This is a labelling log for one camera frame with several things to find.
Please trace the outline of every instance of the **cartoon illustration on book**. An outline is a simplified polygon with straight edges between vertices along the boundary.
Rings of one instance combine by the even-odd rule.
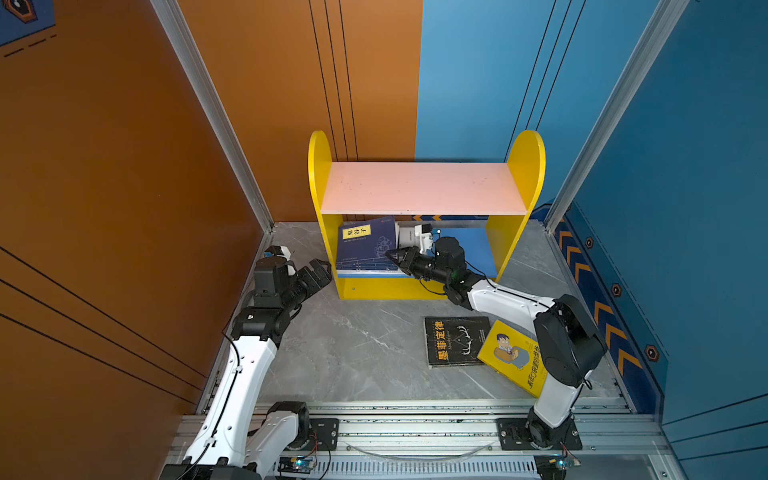
[[[456,343],[463,346],[462,355],[467,356],[472,353],[472,336],[469,335],[469,330],[463,325],[459,325],[456,329],[460,332],[456,337]]]
[[[496,336],[498,347],[493,351],[493,356],[501,360],[504,363],[511,363],[523,370],[528,362],[531,360],[531,355],[527,350],[520,348],[519,346],[512,346],[509,342],[509,337],[504,333],[499,333]]]

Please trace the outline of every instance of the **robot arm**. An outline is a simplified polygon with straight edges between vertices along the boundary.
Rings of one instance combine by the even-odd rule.
[[[296,270],[285,247],[270,247],[253,273],[253,306],[235,317],[232,348],[219,394],[180,465],[166,465],[161,480],[252,478],[261,480],[287,445],[300,448],[309,433],[309,412],[303,402],[278,402],[267,413],[251,440],[246,440],[253,409],[283,332],[302,302],[328,285],[330,264],[312,260]]]
[[[571,408],[607,351],[581,303],[570,295],[552,299],[499,286],[467,269],[464,250],[452,237],[435,242],[434,257],[418,247],[392,250],[387,257],[408,275],[442,283],[456,305],[496,315],[536,338],[549,375],[528,413],[528,432],[540,448],[560,445],[573,425]]]

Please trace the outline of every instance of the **black joint housing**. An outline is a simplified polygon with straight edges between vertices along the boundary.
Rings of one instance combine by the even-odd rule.
[[[589,313],[571,295],[561,296],[549,310],[537,314],[534,328],[544,367],[567,386],[581,385],[607,352]]]

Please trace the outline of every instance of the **blue book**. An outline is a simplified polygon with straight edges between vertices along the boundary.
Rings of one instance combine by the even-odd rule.
[[[386,257],[388,250],[397,248],[393,216],[348,223],[339,227],[339,248],[336,251],[338,270],[387,270],[396,266]]]

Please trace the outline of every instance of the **black book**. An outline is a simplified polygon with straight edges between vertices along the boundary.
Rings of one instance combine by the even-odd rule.
[[[428,316],[424,330],[430,366],[483,364],[478,354],[491,331],[487,316]]]

